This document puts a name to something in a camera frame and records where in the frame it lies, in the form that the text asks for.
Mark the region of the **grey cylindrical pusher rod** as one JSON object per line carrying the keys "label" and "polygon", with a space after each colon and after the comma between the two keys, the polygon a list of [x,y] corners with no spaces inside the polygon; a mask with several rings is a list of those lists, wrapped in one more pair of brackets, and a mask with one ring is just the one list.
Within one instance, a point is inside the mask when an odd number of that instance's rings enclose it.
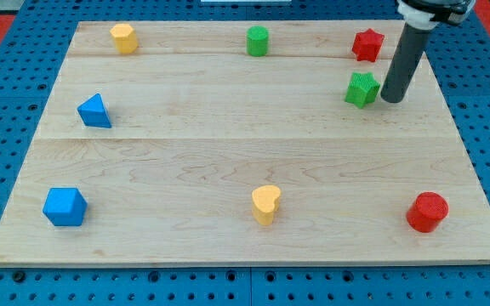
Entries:
{"label": "grey cylindrical pusher rod", "polygon": [[381,98],[389,103],[400,103],[406,95],[414,73],[419,66],[431,30],[417,29],[405,24],[387,72]]}

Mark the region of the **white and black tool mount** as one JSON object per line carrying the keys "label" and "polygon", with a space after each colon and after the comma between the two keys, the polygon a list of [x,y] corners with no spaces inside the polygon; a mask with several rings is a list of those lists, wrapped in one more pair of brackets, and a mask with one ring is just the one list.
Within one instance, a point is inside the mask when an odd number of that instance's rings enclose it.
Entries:
{"label": "white and black tool mount", "polygon": [[439,23],[458,26],[470,15],[476,0],[397,0],[397,12],[419,30],[433,30]]}

